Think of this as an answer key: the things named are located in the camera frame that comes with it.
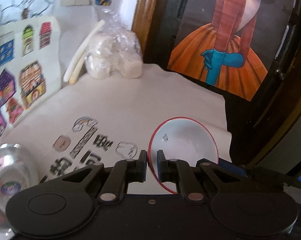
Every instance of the chinese character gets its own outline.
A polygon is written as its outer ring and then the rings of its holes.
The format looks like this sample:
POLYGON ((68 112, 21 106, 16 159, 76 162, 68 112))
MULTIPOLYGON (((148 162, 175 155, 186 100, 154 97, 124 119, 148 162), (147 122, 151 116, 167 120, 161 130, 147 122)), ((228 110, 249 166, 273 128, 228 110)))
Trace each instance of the chinese character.
POLYGON ((66 158, 61 158, 60 160, 55 160, 55 163, 51 165, 50 172, 54 175, 61 176, 65 175, 65 171, 72 165, 72 162, 66 158))
POLYGON ((93 145, 95 145, 97 148, 103 147, 104 151, 107 151, 112 145, 113 141, 108 140, 108 136, 105 135, 97 135, 93 145))

